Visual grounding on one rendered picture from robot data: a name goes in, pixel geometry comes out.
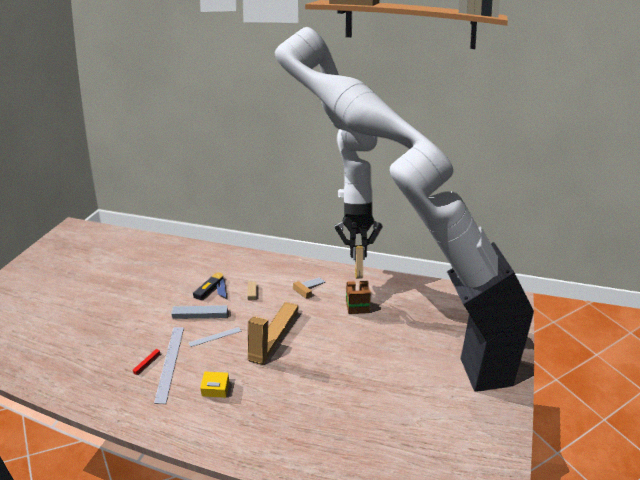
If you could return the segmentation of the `grey rectangular bar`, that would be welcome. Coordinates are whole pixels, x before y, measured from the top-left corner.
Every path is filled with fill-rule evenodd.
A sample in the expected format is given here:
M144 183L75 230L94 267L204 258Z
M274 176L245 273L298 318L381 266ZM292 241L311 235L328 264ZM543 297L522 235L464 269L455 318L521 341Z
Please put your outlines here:
M173 306L172 319L227 318L227 305Z

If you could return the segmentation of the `grey flat bar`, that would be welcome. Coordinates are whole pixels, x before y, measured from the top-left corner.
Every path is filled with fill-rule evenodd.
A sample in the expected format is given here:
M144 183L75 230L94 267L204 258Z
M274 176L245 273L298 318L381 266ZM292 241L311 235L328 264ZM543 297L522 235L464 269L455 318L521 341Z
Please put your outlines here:
M224 337L224 336L228 336L228 335L240 332L240 331L241 331L241 329L239 327L237 327L237 328L234 328L234 329L231 329L231 330L228 330L228 331L224 331L224 332L221 332L221 333L218 333L218 334L215 334L215 335L211 335L211 336L208 336L208 337L205 337L205 338L202 338L202 339L198 339L198 340L195 340L195 341L192 341L192 342L188 342L188 343L189 343L190 347L192 347L192 346L199 345L199 344L202 344L202 343L205 343L205 342L208 342L208 341L212 341L212 340L215 340L215 339L218 339L218 338L221 338L221 337Z
M166 404L183 329L173 328L154 404Z

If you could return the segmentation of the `red rectangular bar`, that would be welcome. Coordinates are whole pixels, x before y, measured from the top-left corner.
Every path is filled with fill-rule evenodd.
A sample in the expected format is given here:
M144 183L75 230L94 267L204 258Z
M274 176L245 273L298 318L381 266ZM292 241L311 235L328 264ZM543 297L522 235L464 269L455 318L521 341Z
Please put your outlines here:
M147 358L145 358L138 366L133 369L133 374L138 375L147 365L149 365L157 356L160 350L154 350Z

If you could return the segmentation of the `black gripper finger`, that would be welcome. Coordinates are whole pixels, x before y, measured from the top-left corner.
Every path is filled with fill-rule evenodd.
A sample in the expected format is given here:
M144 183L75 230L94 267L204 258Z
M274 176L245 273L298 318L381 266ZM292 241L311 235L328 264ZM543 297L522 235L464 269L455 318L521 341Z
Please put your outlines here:
M341 223L339 223L339 224L335 224L334 225L335 230L339 234L339 236L342 239L342 241L344 242L344 244L350 246L350 256L351 256L351 258L353 258L353 260L356 260L355 240L356 240L356 227L357 227L357 224L356 224L356 222L352 222L352 230L351 230L351 233L350 233L350 240L348 240L345 237L344 233L342 232L344 230L343 226L344 226L343 221Z
M367 224L366 224L365 221L362 222L361 239L362 239L362 247L363 247L363 260L365 260L365 258L367 257L367 246L369 244L373 244L374 243L374 241L377 238L377 236L378 236L379 232L381 231L382 227L383 226L382 226L381 223L378 223L378 222L374 221L374 223L373 223L373 229L374 230L371 233L369 239L367 239Z

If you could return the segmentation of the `brown wooden block with green band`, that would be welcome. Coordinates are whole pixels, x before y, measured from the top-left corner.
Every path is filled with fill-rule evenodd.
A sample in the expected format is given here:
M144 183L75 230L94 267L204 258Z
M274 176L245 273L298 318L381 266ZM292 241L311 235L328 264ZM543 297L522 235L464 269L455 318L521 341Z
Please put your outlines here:
M359 281L359 291L355 281L346 282L346 304L348 314L370 313L371 290L368 281Z

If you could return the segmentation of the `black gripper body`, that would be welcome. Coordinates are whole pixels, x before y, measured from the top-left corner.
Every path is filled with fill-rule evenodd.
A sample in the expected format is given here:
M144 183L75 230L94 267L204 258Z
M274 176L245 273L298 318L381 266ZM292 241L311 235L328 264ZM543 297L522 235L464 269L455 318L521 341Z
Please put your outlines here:
M367 231L374 223L372 216L372 202L366 204L349 204L344 202L343 224L351 233L352 222L356 222L356 234L362 234L362 222L367 224Z

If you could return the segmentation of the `small tan wooden block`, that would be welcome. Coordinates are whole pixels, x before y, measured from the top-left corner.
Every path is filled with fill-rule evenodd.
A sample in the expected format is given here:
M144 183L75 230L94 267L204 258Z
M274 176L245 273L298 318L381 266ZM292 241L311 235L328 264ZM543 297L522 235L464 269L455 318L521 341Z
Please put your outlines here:
M256 300L256 282L248 282L248 300Z

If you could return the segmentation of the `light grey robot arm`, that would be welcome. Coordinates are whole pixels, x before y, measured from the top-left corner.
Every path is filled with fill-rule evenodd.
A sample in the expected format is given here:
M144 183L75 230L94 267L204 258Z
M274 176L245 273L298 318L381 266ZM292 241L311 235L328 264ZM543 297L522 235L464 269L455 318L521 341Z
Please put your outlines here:
M450 191L430 196L453 175L450 160L434 143L363 82L338 76L329 49L315 30L301 29L276 49L275 56L288 73L321 100L329 119L340 129L337 142L345 186L338 191L338 197L349 204L371 203L371 165L356 151L373 150L377 137L396 141L410 150L390 166L392 179L462 284L479 287L498 276L498 256L462 198ZM318 64L321 73L312 70Z

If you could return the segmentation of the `yellow box with grey clip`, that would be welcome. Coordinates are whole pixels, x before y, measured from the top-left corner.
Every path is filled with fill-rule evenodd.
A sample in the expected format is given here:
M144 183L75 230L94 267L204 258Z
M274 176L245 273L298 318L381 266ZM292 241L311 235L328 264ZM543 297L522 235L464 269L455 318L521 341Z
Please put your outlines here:
M201 395L204 397L226 398L228 386L228 373L204 372L200 387Z

